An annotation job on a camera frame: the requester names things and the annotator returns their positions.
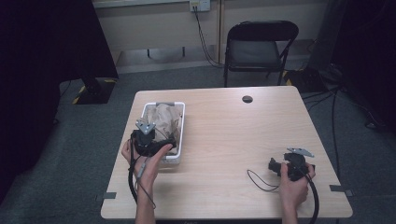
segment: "chair leg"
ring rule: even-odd
[[[280,86],[280,82],[282,81],[283,71],[279,72],[279,79],[277,80],[277,85]]]
[[[224,67],[224,88],[227,88],[228,68]]]

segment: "black handheld controller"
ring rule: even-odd
[[[301,177],[304,177],[309,173],[308,167],[305,165],[305,157],[296,153],[285,153],[284,154],[285,161],[289,161],[288,165],[288,177],[291,181],[299,180]],[[274,158],[271,158],[268,169],[277,173],[280,176],[280,167],[281,164],[276,162]]]
[[[131,134],[131,139],[134,138],[134,148],[136,152],[144,157],[154,156],[163,146],[172,144],[176,147],[176,139],[171,134],[167,139],[156,142],[155,138],[155,124],[145,123],[141,120],[136,122],[136,126],[139,130],[134,130]]]

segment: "hand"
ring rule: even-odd
[[[158,174],[161,158],[172,148],[172,144],[165,145],[154,156],[149,158],[140,156],[134,149],[134,156],[131,159],[131,141],[133,141],[132,146],[134,146],[134,139],[129,139],[125,142],[121,154],[129,164],[131,164],[131,161],[137,160],[134,165],[134,176],[136,178],[143,163],[145,163],[144,171],[139,179],[139,185],[145,189],[152,189],[152,185]]]
[[[308,167],[309,176],[314,178],[315,171],[314,167],[306,163]],[[280,186],[279,195],[283,209],[283,219],[285,223],[297,223],[297,207],[305,202],[306,196],[308,195],[308,181],[305,177],[300,178],[297,181],[291,181],[288,177],[288,165],[286,163],[281,164],[280,168]]]
[[[135,149],[133,149],[133,156],[131,159],[131,145],[134,146],[134,140],[131,144],[131,140],[125,142],[121,154],[131,164],[131,161],[135,161],[134,165],[134,176],[138,179],[137,187],[137,207],[136,207],[136,217],[135,224],[147,224],[155,223],[154,207],[153,207],[153,185],[154,180],[158,174],[158,168],[160,166],[161,158],[172,148],[172,144],[168,144],[162,147],[154,156],[152,157],[142,157]],[[143,168],[144,171],[140,178],[137,178],[138,172],[142,165],[145,164]]]

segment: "wooden table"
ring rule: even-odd
[[[250,104],[242,101],[251,96]],[[280,218],[277,192],[264,192],[249,179],[247,169],[270,184],[279,177],[268,170],[273,157],[283,160],[287,147],[304,147],[315,154],[314,182],[320,201],[319,217],[350,217],[352,209],[329,158],[294,87],[258,87],[173,91],[140,91],[120,143],[129,138],[145,103],[180,101],[186,104],[181,163],[160,171],[155,181],[158,219],[265,219]],[[128,163],[120,151],[105,199],[103,218],[134,218],[135,203],[128,187]],[[312,190],[298,210],[312,217]]]

